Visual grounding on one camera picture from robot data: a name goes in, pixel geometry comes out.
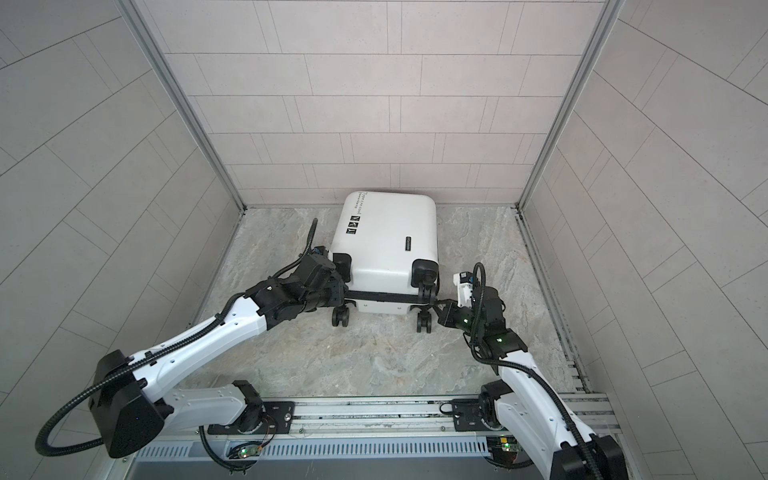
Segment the black and white suitcase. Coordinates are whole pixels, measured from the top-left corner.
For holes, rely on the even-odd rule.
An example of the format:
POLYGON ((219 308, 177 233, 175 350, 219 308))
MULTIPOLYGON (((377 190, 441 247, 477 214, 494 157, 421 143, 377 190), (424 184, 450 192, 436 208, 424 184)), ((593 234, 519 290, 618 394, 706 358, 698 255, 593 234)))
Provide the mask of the black and white suitcase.
POLYGON ((418 311, 416 330, 432 330, 440 287, 436 203, 426 195, 355 191, 343 204, 329 256, 346 290, 332 314, 346 326, 350 305, 366 314, 418 311))

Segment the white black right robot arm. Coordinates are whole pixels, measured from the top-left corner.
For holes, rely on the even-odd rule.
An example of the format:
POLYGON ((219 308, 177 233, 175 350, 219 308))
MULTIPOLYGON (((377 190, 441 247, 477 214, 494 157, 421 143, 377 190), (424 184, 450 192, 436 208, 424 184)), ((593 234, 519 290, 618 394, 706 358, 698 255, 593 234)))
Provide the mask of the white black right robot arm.
POLYGON ((506 325, 498 291, 469 272, 454 279, 458 298, 444 302, 438 323, 461 330, 474 360, 499 376, 480 395, 484 423, 511 433, 546 479, 627 479, 618 442, 597 435, 541 375, 527 345, 506 325))

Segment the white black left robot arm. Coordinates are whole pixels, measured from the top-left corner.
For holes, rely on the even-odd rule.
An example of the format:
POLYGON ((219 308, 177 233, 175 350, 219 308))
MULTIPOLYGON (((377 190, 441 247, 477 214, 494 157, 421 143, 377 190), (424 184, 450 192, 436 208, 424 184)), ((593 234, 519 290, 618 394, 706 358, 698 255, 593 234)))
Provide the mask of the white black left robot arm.
POLYGON ((135 453, 161 432, 229 425, 239 433, 260 428, 264 402, 247 381, 181 391, 178 384, 209 361, 283 321, 345 303, 351 264, 315 250, 286 278, 270 277, 234 294, 222 312, 152 348, 126 356, 116 350, 97 365, 98 381, 122 367, 129 373, 94 393, 88 407, 112 458, 135 453))

